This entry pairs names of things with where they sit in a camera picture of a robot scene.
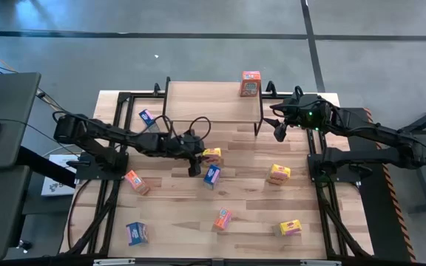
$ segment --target snack box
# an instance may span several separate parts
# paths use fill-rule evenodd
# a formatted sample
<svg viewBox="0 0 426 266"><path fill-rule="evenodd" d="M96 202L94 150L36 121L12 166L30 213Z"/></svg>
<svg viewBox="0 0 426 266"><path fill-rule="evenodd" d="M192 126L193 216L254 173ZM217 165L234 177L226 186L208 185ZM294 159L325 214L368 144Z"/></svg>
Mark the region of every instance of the snack box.
<svg viewBox="0 0 426 266"><path fill-rule="evenodd" d="M139 116L141 117L142 121L144 121L144 124L148 127L147 131L151 133L158 133L160 132L159 126L157 125L157 122L154 121L154 117L151 115L147 109L142 110L139 113Z"/></svg>
<svg viewBox="0 0 426 266"><path fill-rule="evenodd" d="M240 96L254 97L260 91L260 72L243 71L241 78Z"/></svg>
<svg viewBox="0 0 426 266"><path fill-rule="evenodd" d="M138 177L138 175L133 170L129 171L129 173L124 176L124 178L128 180L129 183L131 183L131 186L132 188L134 188L134 191L141 195L146 194L147 191L151 189L149 185L147 185L146 182L142 180L142 178Z"/></svg>
<svg viewBox="0 0 426 266"><path fill-rule="evenodd" d="M295 219L289 222L281 222L279 224L279 229L283 236L290 236L293 233L300 232L302 230L302 226L300 221Z"/></svg>
<svg viewBox="0 0 426 266"><path fill-rule="evenodd" d="M142 222L133 222L126 225L128 243L130 246L147 243L147 225Z"/></svg>
<svg viewBox="0 0 426 266"><path fill-rule="evenodd" d="M290 173L290 168L273 164L266 177L266 181L276 185L283 185L290 179Z"/></svg>
<svg viewBox="0 0 426 266"><path fill-rule="evenodd" d="M202 163L204 166L215 165L219 166L221 164L221 149L206 149L203 151L202 155L206 158Z"/></svg>
<svg viewBox="0 0 426 266"><path fill-rule="evenodd" d="M211 165L203 179L205 186L209 189L214 189L216 182L220 179L221 169L218 166Z"/></svg>
<svg viewBox="0 0 426 266"><path fill-rule="evenodd" d="M214 221L213 225L221 230L225 230L228 227L229 221L231 221L231 211L221 208L220 216Z"/></svg>

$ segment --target wooden tabletop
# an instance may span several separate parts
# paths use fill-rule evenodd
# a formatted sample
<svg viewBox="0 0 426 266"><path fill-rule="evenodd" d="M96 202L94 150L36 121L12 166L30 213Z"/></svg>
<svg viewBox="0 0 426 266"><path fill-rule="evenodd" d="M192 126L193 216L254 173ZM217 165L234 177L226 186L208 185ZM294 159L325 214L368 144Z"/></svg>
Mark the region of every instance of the wooden tabletop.
<svg viewBox="0 0 426 266"><path fill-rule="evenodd" d="M259 122L259 95L240 97L240 85L240 82L172 81L166 115L172 121L206 116L214 122Z"/></svg>
<svg viewBox="0 0 426 266"><path fill-rule="evenodd" d="M95 118L112 123L118 92L100 92ZM336 94L321 95L339 105ZM279 102L265 101L264 115L273 117L268 106ZM138 116L142 109L148 109L157 116L161 114L162 106L162 100L136 100L131 130L138 132L144 128ZM187 122L178 122L175 123L175 129L180 132L187 129L188 125ZM160 123L159 127L165 130L165 126ZM195 125L196 133L200 136L206 129L206 123ZM346 138L332 134L326 137L328 146L349 149ZM267 124L254 137L250 123L213 123L205 145L207 148L219 147L223 153L220 182L213 191L203 185L204 168L201 175L189 177L189 164L186 161L146 157L134 149L128 149L129 169L135 170L150 184L152 190L145 197L138 196L129 183L122 182L109 256L230 259L326 257L317 195L306 166L305 158L309 152L305 131L288 129L285 141L278 143L274 139L272 127ZM292 170L291 179L283 186L265 182L268 168L273 163ZM367 252L373 253L358 190L347 183L336 185L344 224L356 241ZM92 181L75 204L70 225L72 243L92 221L99 186L99 181ZM223 232L212 230L220 208L228 208L232 212L232 221ZM301 233L284 237L274 235L273 225L292 219L301 221ZM149 244L128 246L126 225L132 222L148 225ZM101 225L97 248L102 242L104 223ZM330 227L335 250L338 250L336 231L333 225ZM66 249L65 238L61 251Z"/></svg>

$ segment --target table leg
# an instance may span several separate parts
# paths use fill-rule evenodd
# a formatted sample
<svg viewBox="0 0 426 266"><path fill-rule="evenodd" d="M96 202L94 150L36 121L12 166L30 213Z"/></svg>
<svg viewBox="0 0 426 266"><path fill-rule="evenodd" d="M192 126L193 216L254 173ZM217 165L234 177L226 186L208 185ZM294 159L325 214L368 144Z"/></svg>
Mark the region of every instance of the table leg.
<svg viewBox="0 0 426 266"><path fill-rule="evenodd" d="M56 182L75 188L75 174L65 168L50 162L34 151L21 146L16 161L17 165L29 166L34 172L50 177Z"/></svg>

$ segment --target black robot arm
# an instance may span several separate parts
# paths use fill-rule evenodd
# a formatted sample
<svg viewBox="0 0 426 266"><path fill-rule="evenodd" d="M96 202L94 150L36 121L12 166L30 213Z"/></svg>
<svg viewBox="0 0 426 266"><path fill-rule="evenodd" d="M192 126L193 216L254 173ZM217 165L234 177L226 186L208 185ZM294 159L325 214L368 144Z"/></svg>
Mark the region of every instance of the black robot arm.
<svg viewBox="0 0 426 266"><path fill-rule="evenodd" d="M60 117L55 128L54 139L64 144L75 144L91 154L96 163L105 171L116 171L122 167L124 153L113 147L102 146L95 139L103 139L133 147L149 157L168 157L190 162L189 175L200 173L201 157L205 149L203 141L195 136L193 129L180 136L169 133L134 133L120 129L100 120L88 119L84 115L67 114Z"/></svg>
<svg viewBox="0 0 426 266"><path fill-rule="evenodd" d="M282 103L271 106L274 114L283 122L265 119L274 128L274 136L283 141L287 126L314 129L324 134L331 132L344 137L363 137L390 146L376 151L341 151L327 148L323 152L320 168L327 174L335 174L340 166L351 163L392 163L400 168L415 169L425 165L426 148L411 133L363 121L352 112L336 107L316 94L295 93Z"/></svg>

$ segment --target gray floor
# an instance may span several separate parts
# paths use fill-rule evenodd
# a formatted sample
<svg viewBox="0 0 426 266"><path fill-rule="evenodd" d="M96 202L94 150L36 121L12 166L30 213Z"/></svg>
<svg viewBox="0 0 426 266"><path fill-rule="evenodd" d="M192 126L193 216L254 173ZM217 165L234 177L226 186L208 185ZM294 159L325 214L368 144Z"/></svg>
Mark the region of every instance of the gray floor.
<svg viewBox="0 0 426 266"><path fill-rule="evenodd" d="M426 1L309 0L308 6L315 34L426 35ZM306 34L300 0L0 1L0 30ZM317 53L325 90L339 93L342 106L368 107L375 121L392 127L426 111L426 41L317 41ZM40 72L42 89L87 115L99 90L151 89L167 75L237 81L241 71L257 69L280 91L300 85L315 92L310 55L307 40L0 37L1 59L18 71ZM30 124L51 135L51 111L36 101ZM56 147L30 129L24 144L40 154ZM413 171L391 174L404 210L423 203ZM417 259L426 262L426 214L405 216ZM50 218L31 219L40 225ZM64 219L50 221L58 225L24 231L46 246L25 256L56 252L42 239L60 239Z"/></svg>

